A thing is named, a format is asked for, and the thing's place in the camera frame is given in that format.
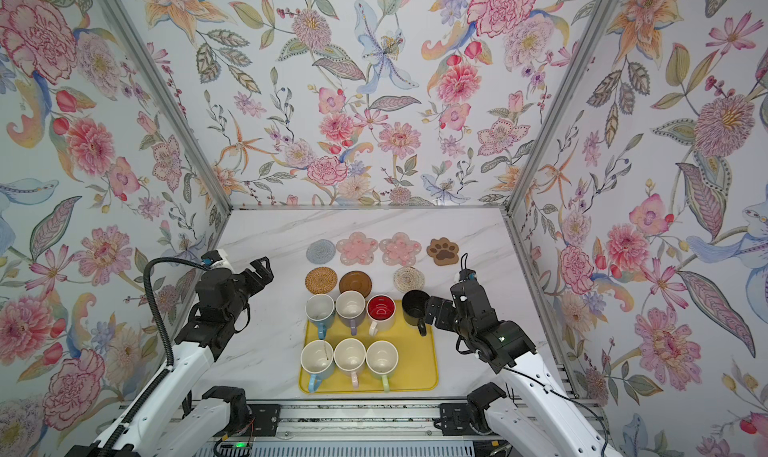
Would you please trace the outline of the colourful woven round coaster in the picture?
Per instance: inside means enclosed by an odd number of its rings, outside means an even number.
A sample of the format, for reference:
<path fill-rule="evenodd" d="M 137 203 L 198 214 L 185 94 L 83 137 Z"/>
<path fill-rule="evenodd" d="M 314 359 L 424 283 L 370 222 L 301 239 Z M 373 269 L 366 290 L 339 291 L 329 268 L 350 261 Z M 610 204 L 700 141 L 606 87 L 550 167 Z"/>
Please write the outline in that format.
<path fill-rule="evenodd" d="M 425 286 L 424 274 L 414 267 L 401 267 L 393 275 L 393 285 L 401 293 L 412 290 L 423 290 Z"/>

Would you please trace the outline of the woven rattan round coaster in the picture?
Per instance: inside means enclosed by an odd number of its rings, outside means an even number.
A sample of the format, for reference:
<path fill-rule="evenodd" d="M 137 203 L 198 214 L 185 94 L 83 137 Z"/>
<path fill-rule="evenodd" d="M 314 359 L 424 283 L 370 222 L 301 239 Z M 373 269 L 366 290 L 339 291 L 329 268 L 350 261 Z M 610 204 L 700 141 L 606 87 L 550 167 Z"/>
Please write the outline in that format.
<path fill-rule="evenodd" d="M 318 267 L 305 277 L 305 287 L 313 295 L 329 294 L 338 283 L 337 273 L 329 267 Z"/>

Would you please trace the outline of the cork paw print coaster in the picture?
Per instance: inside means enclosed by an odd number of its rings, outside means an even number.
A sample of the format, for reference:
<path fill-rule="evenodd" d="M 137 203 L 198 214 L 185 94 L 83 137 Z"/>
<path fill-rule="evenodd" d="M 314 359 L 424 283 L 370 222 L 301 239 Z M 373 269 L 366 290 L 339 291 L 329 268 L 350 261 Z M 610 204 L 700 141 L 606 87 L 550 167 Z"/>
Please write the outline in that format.
<path fill-rule="evenodd" d="M 459 245 L 447 237 L 432 239 L 426 252 L 434 264 L 439 267 L 455 265 L 460 261 Z"/>

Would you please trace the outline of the grey round coaster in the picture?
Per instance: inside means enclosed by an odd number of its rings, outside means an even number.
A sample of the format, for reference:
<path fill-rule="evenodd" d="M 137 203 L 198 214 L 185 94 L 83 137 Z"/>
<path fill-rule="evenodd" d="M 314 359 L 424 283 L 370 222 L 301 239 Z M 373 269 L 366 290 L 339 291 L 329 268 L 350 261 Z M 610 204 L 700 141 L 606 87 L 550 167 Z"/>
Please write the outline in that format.
<path fill-rule="evenodd" d="M 331 262 L 336 255 L 335 244 L 327 239 L 313 242 L 306 251 L 307 260 L 314 265 L 324 265 Z"/>

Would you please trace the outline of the brown wooden round coaster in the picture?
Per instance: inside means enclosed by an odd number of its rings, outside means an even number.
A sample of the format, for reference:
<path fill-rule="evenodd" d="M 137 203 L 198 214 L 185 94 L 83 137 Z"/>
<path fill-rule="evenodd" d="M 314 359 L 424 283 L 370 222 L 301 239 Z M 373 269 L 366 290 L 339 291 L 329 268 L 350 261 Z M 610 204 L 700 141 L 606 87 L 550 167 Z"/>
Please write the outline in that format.
<path fill-rule="evenodd" d="M 372 291 L 372 279 L 362 271 L 350 271 L 344 274 L 339 280 L 338 288 L 340 293 L 354 291 L 368 298 Z"/>

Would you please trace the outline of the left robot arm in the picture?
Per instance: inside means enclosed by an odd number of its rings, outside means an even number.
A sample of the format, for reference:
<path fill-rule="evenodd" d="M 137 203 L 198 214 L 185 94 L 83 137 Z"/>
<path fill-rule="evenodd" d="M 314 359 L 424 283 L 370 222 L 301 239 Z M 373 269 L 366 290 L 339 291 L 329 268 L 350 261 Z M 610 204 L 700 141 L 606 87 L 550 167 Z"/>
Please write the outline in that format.
<path fill-rule="evenodd" d="M 251 315 L 250 300 L 274 280 L 266 257 L 236 273 L 222 249 L 192 268 L 201 275 L 197 301 L 175 337 L 160 332 L 166 362 L 126 410 L 92 443 L 74 445 L 71 456 L 191 456 L 210 438 L 233 436 L 253 425 L 244 389 L 213 386 L 197 405 L 191 391 L 231 339 L 236 323 Z"/>

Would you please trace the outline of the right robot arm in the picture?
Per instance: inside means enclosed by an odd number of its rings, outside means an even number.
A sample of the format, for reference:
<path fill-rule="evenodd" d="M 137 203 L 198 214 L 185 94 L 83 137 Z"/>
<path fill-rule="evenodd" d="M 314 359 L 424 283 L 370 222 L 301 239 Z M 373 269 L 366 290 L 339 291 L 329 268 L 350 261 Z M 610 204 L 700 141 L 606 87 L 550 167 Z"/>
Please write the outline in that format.
<path fill-rule="evenodd" d="M 466 397 L 468 426 L 497 435 L 522 456 L 618 456 L 589 406 L 565 394 L 535 344 L 517 323 L 498 318 L 476 272 L 462 270 L 449 300 L 431 297 L 426 323 L 457 335 L 457 351 L 473 355 L 502 380 Z"/>

